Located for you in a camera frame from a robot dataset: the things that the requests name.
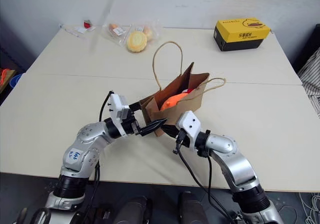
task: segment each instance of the gray floor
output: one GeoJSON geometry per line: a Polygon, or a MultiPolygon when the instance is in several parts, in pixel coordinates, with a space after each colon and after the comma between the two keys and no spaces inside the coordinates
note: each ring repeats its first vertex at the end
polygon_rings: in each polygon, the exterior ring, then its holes
{"type": "MultiPolygon", "coordinates": [[[[19,211],[27,207],[28,215],[25,223],[29,223],[32,214],[43,207],[49,192],[57,182],[54,178],[0,174],[0,223],[12,223],[19,211]]],[[[92,192],[92,186],[87,186],[86,195],[92,192]]],[[[151,185],[134,183],[101,182],[95,205],[109,203],[114,208],[114,215],[132,197],[144,195],[153,200],[152,223],[178,223],[177,200],[178,195],[185,190],[192,191],[201,200],[210,223],[227,223],[221,215],[213,209],[204,192],[197,187],[151,185]]],[[[214,195],[225,205],[227,210],[239,211],[239,207],[232,201],[231,194],[227,190],[213,189],[214,195]]],[[[268,192],[268,197],[274,202],[277,209],[283,205],[290,205],[297,210],[297,223],[304,223],[305,214],[300,200],[293,192],[268,192]]],[[[309,200],[311,194],[305,193],[305,200],[309,200]]],[[[292,208],[284,208],[281,216],[285,223],[295,222],[295,211],[292,208]]]]}

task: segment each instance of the yellow box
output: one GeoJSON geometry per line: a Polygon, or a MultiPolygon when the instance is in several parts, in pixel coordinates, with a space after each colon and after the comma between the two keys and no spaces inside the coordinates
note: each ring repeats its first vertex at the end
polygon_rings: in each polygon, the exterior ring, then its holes
{"type": "Polygon", "coordinates": [[[256,18],[219,20],[214,39],[222,51],[257,48],[270,28],[256,18]]]}

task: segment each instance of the white cable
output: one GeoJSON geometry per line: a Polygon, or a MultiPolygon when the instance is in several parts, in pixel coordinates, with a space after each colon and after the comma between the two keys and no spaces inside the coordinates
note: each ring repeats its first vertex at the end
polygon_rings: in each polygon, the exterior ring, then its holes
{"type": "Polygon", "coordinates": [[[315,216],[315,213],[318,212],[318,215],[320,214],[320,207],[318,207],[318,204],[317,204],[317,202],[320,201],[320,195],[319,193],[318,194],[312,193],[312,194],[313,196],[311,198],[311,207],[307,203],[305,203],[305,201],[302,199],[300,192],[299,192],[299,197],[301,200],[302,207],[306,214],[306,219],[305,219],[306,224],[319,224],[315,216]],[[310,210],[309,215],[306,212],[306,207],[310,210]]]}

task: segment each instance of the paper bag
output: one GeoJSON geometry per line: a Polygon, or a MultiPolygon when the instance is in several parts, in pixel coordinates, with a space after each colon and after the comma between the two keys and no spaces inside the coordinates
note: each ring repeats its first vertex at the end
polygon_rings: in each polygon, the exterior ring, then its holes
{"type": "MultiPolygon", "coordinates": [[[[173,43],[176,44],[179,48],[180,46],[175,42],[166,42],[162,44],[154,54],[154,58],[158,52],[158,50],[165,44],[173,43]]],[[[143,117],[146,124],[150,123],[153,120],[167,118],[166,124],[168,125],[175,125],[178,121],[179,117],[187,110],[195,111],[201,106],[202,96],[205,91],[209,73],[202,73],[202,74],[192,74],[192,68],[194,63],[191,63],[190,66],[185,70],[183,74],[180,73],[175,80],[173,80],[168,86],[162,90],[161,85],[158,81],[157,75],[154,72],[155,80],[157,81],[160,90],[156,93],[140,100],[141,110],[143,112],[143,117]],[[170,108],[167,108],[163,111],[160,110],[162,104],[171,96],[180,94],[183,90],[186,89],[194,89],[184,98],[182,98],[178,103],[170,108]]],[[[162,135],[164,132],[161,129],[155,131],[156,136],[162,135]]]]}

